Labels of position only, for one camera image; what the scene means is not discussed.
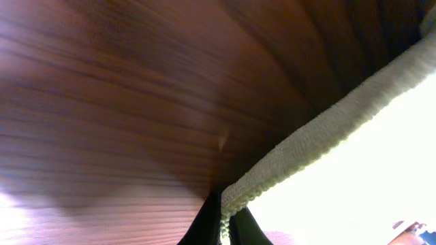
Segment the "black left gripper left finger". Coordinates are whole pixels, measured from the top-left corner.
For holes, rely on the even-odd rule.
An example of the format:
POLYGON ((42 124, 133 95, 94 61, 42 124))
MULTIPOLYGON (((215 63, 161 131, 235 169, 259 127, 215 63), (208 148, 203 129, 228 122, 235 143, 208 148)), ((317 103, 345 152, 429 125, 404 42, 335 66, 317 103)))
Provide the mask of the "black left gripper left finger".
POLYGON ((218 245, 221 222, 221 193, 213 192, 204 201, 178 245, 218 245))

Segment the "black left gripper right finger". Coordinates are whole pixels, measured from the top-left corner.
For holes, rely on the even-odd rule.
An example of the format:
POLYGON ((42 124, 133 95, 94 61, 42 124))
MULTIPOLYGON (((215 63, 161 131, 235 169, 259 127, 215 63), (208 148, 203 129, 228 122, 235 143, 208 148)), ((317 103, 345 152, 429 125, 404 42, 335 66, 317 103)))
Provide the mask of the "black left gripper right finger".
POLYGON ((231 245, 273 245, 248 208, 243 208, 230 218, 229 231, 231 245))

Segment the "light green microfiber cloth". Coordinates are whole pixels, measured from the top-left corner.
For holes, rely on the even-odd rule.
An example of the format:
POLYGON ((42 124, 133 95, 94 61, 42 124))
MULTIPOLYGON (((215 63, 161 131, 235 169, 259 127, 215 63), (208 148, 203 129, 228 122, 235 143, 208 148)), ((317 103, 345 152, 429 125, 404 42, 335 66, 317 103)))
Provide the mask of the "light green microfiber cloth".
POLYGON ((435 10, 422 39, 299 128, 221 201, 221 244, 388 244, 435 229, 435 10))

